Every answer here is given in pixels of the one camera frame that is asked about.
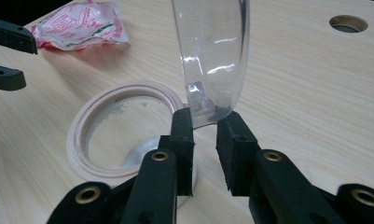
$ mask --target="light wood surface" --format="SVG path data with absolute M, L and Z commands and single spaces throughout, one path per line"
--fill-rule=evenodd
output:
M 114 2 L 130 45 L 38 55 L 0 47 L 0 65 L 22 70 L 27 81 L 23 90 L 0 91 L 0 223 L 45 223 L 85 182 L 67 160 L 66 135 L 98 92 L 149 79 L 187 101 L 171 1 Z M 249 63 L 235 110 L 263 148 L 285 153 L 315 186 L 374 188 L 374 2 L 252 0 L 250 8 Z M 360 17 L 368 28 L 336 31 L 329 20 L 338 15 Z M 253 223 L 247 199 L 227 191 L 215 127 L 197 130 L 195 142 L 198 182 L 177 222 Z

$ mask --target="brass ring insert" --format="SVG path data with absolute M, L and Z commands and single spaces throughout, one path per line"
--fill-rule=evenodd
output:
M 86 187 L 76 195 L 76 202 L 80 204 L 91 203 L 99 198 L 102 192 L 96 186 Z
M 265 152 L 263 156 L 268 160 L 268 161 L 280 161 L 283 159 L 283 157 L 276 152 Z
M 353 189 L 352 195 L 358 202 L 374 207 L 374 193 L 364 189 Z
M 155 152 L 152 154 L 152 160 L 154 161 L 166 161 L 169 158 L 169 154 L 166 152 Z

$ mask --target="wood grain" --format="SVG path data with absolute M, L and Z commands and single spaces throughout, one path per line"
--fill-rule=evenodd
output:
M 84 182 L 65 141 L 98 92 L 149 79 L 186 102 L 171 1 L 114 2 L 130 45 L 38 55 L 0 47 L 0 65 L 22 70 L 27 81 L 23 90 L 0 91 L 0 223 L 45 223 Z M 249 63 L 235 110 L 263 148 L 285 153 L 315 186 L 374 188 L 374 2 L 255 0 L 250 8 Z M 329 20 L 338 15 L 360 17 L 368 28 L 336 31 Z M 247 200 L 227 191 L 215 127 L 197 130 L 195 142 L 198 183 L 178 223 L 253 223 Z

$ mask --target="black plastic arm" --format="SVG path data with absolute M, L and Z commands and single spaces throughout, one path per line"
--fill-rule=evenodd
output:
M 37 54 L 35 38 L 24 27 L 0 21 L 0 45 L 11 49 Z M 23 72 L 0 66 L 0 90 L 17 91 L 26 86 Z
M 159 148 L 168 148 L 177 157 L 177 195 L 179 196 L 192 195 L 194 146 L 189 108 L 175 111 L 171 134 L 160 137 Z
M 374 189 L 349 184 L 331 195 L 282 152 L 261 150 L 236 112 L 217 123 L 216 149 L 227 184 L 232 195 L 250 197 L 256 224 L 374 224 Z
M 176 161 L 175 154 L 168 149 L 145 155 L 120 224 L 175 223 Z

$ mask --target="clear plastic cup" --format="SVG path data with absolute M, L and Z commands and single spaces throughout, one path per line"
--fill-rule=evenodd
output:
M 225 118 L 236 105 L 249 42 L 248 0 L 173 0 L 193 127 Z

